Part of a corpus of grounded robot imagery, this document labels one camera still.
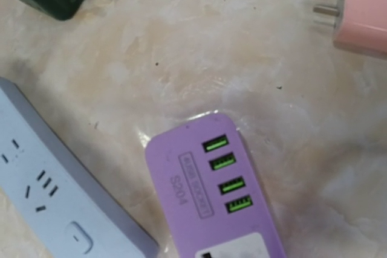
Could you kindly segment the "purple power strip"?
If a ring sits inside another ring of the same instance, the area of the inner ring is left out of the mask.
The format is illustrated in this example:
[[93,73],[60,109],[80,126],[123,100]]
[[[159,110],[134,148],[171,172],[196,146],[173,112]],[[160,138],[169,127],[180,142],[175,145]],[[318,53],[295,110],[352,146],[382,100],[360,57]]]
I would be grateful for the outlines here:
[[180,257],[285,257],[250,156],[226,114],[153,137],[145,157]]

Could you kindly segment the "pink plug charger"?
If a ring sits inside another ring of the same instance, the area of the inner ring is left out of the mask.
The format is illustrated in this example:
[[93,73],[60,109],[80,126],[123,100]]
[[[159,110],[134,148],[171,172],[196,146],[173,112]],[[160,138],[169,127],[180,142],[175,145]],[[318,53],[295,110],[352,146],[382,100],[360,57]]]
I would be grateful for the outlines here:
[[316,4],[315,13],[335,18],[336,48],[386,58],[386,0],[336,0],[335,6]]

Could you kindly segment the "light blue power strip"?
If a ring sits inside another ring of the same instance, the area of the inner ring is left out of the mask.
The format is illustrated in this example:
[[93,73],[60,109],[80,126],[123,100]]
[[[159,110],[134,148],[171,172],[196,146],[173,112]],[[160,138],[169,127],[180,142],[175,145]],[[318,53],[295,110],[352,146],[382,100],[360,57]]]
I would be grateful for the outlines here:
[[1,187],[54,257],[156,257],[158,245],[1,79]]

